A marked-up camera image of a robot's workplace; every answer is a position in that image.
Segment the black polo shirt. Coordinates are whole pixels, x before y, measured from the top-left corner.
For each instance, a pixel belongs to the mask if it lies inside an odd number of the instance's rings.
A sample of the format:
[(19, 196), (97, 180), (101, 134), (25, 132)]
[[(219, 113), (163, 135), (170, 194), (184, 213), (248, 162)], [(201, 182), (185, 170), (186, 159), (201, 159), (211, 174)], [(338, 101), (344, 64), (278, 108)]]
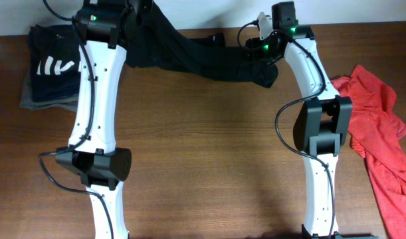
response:
[(222, 34), (188, 39), (179, 33), (154, 1), (141, 1), (137, 26), (129, 40), (126, 64), (190, 72), (224, 82), (253, 82), (269, 88), (278, 77), (270, 60), (251, 60), (239, 46), (225, 46)]

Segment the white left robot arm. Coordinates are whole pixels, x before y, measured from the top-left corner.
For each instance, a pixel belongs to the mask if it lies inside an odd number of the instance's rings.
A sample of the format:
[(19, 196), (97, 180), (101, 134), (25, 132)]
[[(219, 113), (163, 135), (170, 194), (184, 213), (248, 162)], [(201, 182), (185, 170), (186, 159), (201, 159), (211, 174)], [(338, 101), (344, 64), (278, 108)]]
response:
[(72, 18), (80, 54), (74, 128), (56, 162), (78, 175), (92, 203), (96, 238), (128, 238), (122, 191), (132, 153), (116, 145), (118, 84), (141, 1), (85, 1)]

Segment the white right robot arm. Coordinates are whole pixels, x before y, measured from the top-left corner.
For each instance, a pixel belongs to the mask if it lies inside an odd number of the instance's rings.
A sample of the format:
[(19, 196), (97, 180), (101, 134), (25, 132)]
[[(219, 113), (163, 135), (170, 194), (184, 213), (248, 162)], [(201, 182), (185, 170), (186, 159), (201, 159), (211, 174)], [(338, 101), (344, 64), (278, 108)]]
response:
[(300, 25), (294, 2), (279, 2), (271, 15), (260, 13), (253, 25), (259, 36), (244, 45), (251, 60), (285, 59), (302, 97), (279, 110), (301, 104), (293, 126), (293, 145), (286, 148), (303, 158), (306, 176), (306, 214), (303, 238), (339, 238), (334, 173), (346, 141), (352, 101), (332, 86), (318, 56), (310, 26)]

